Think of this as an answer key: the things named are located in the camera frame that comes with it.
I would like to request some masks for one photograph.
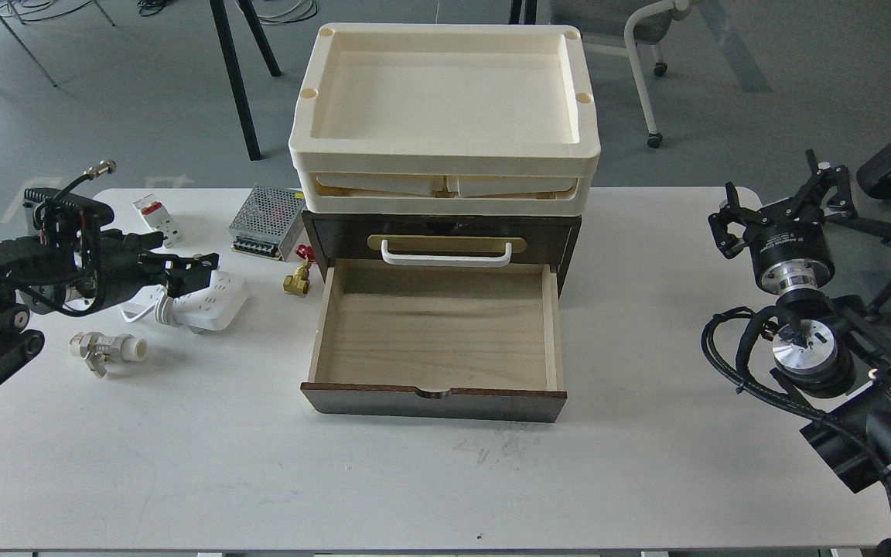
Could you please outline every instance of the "open drawer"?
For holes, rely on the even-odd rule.
[[[565,403],[549,265],[328,269],[308,381],[351,415],[555,421]]]

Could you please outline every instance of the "cable bundle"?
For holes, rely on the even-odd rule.
[[[257,15],[257,19],[263,25],[284,25],[288,22],[306,21],[314,18],[319,13],[319,5],[315,0],[297,0],[297,2],[279,14]]]

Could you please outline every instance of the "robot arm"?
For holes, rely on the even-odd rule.
[[[31,311],[89,315],[130,299],[147,285],[166,286],[170,297],[184,296],[207,288],[218,268],[218,254],[152,253],[162,246],[159,232],[102,230],[114,219],[112,208],[70,191],[112,172],[114,163],[103,161],[63,190],[26,190],[22,205],[29,236],[0,242],[0,384],[43,348],[43,333],[26,330]],[[81,308],[67,305],[75,300]]]
[[[821,202],[831,188],[837,188],[831,209],[848,209],[851,197],[844,166],[818,166],[813,152],[807,159],[812,176],[793,197],[753,211],[740,207],[729,183],[727,200],[708,218],[721,253],[733,258],[747,247],[758,288],[779,297],[758,313],[739,307],[715,315],[701,344],[738,392],[809,419],[801,433],[849,489],[857,493],[882,482],[891,508],[891,341],[864,320],[857,296],[829,299],[820,292],[835,272]],[[745,227],[740,237],[728,232],[731,224]],[[730,320],[749,321],[733,365],[714,345],[715,329]],[[771,341],[770,373],[784,392],[765,387],[749,369],[759,338]],[[871,369],[870,384],[832,412],[810,405],[807,396],[835,398],[851,391],[859,361]],[[891,551],[886,541],[884,552]]]

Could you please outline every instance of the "black cable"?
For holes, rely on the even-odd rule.
[[[81,174],[81,176],[78,176],[76,179],[72,179],[71,183],[68,183],[67,186],[63,188],[63,190],[54,195],[53,200],[60,201],[61,198],[65,197],[65,195],[71,193],[71,190],[74,190],[75,187],[80,186],[82,183],[85,183],[90,179],[92,179],[92,176],[90,176],[90,174],[88,173]]]
[[[9,288],[11,288],[11,289],[19,290],[19,292],[25,293],[25,295],[32,297],[32,299],[38,301],[39,303],[42,303],[44,306],[49,307],[50,309],[52,309],[53,311],[56,311],[57,313],[60,313],[61,315],[67,315],[68,317],[84,317],[85,315],[90,315],[91,313],[94,313],[94,310],[92,310],[91,307],[89,307],[88,309],[84,309],[84,310],[78,310],[78,309],[70,309],[70,308],[61,306],[61,304],[54,303],[52,299],[49,299],[49,297],[42,295],[42,293],[39,293],[35,289],[32,288],[33,286],[38,286],[38,285],[39,286],[60,285],[60,283],[73,281],[74,279],[83,279],[84,276],[85,275],[75,275],[69,279],[60,279],[59,281],[43,282],[43,283],[20,282],[20,281],[16,281],[13,278],[8,278],[8,276],[0,276],[0,283],[1,283],[1,285],[6,285],[6,286],[9,286]]]
[[[156,15],[162,12],[171,1],[172,0],[138,0],[138,13],[145,18],[151,17],[151,15]]]
[[[74,12],[76,12],[76,11],[78,11],[78,10],[81,10],[81,9],[84,9],[84,7],[88,6],[88,5],[91,4],[91,3],[92,3],[92,0],[88,0],[88,1],[85,2],[84,4],[81,4],[80,6],[78,6],[77,8],[72,8],[71,10],[67,10],[66,12],[63,12],[63,13],[60,13],[60,14],[44,15],[42,18],[35,18],[35,19],[32,19],[32,20],[29,20],[29,19],[26,19],[26,18],[22,18],[22,21],[25,21],[25,22],[38,22],[38,21],[47,21],[47,20],[57,19],[57,18],[59,18],[59,17],[63,17],[64,15],[74,14]]]
[[[739,366],[738,369],[735,369],[734,367],[731,367],[731,364],[728,364],[727,361],[724,360],[724,357],[722,357],[717,350],[717,345],[714,343],[714,332],[717,330],[717,327],[722,323],[731,320],[752,320],[754,316],[756,316],[756,314],[746,307],[735,308],[727,311],[727,313],[715,315],[713,320],[710,320],[704,327],[703,334],[700,337],[700,346],[701,349],[703,349],[704,356],[707,357],[708,362],[710,362],[717,371],[720,371],[722,376],[728,378],[729,381],[735,384],[736,387],[738,387],[738,392],[747,391],[750,395],[754,396],[754,398],[758,398],[760,401],[763,401],[768,405],[775,406],[775,408],[784,410],[785,412],[793,413],[793,415],[804,417],[804,419],[809,419],[821,426],[828,427],[828,429],[839,434],[839,436],[846,441],[849,441],[849,443],[863,451],[872,462],[872,465],[876,466],[876,469],[880,471],[884,470],[885,463],[874,448],[864,441],[862,437],[852,432],[852,430],[844,423],[840,423],[834,416],[828,415],[827,412],[822,412],[821,410],[814,408],[807,408],[807,406],[799,405],[798,403],[791,401],[787,395],[772,391],[772,389],[767,388],[765,385],[754,380],[750,371],[747,370],[747,366]],[[881,476],[880,480],[885,487],[886,498],[889,503],[889,514],[891,515],[891,476]]]

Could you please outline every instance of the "white power strip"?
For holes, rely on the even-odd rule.
[[[130,322],[153,313],[156,322],[164,325],[187,325],[196,333],[221,331],[232,323],[248,297],[250,289],[244,278],[216,269],[207,289],[169,299],[163,286],[148,286],[119,308]]]

